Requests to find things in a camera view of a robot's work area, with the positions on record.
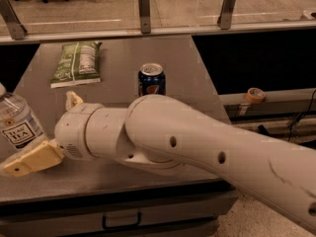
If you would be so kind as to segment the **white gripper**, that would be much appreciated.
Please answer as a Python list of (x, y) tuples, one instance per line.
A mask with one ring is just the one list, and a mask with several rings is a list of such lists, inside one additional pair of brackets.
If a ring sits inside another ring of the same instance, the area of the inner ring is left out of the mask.
[(68, 112), (55, 126), (55, 140), (31, 142), (24, 149), (6, 157), (0, 163), (0, 175), (19, 178), (40, 172), (60, 164), (64, 155), (72, 160), (95, 160), (88, 149), (85, 133), (92, 114), (102, 107), (101, 104), (83, 103), (74, 91), (68, 91), (65, 102)]

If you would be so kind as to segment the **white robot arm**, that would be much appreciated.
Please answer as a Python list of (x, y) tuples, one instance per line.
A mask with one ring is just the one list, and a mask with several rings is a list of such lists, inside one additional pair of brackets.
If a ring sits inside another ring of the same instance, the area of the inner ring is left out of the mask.
[(2, 175), (22, 177), (64, 158), (108, 158), (160, 175), (191, 165), (316, 232), (316, 150), (223, 123), (163, 95), (140, 97), (126, 109), (70, 95), (66, 107), (54, 138), (7, 158)]

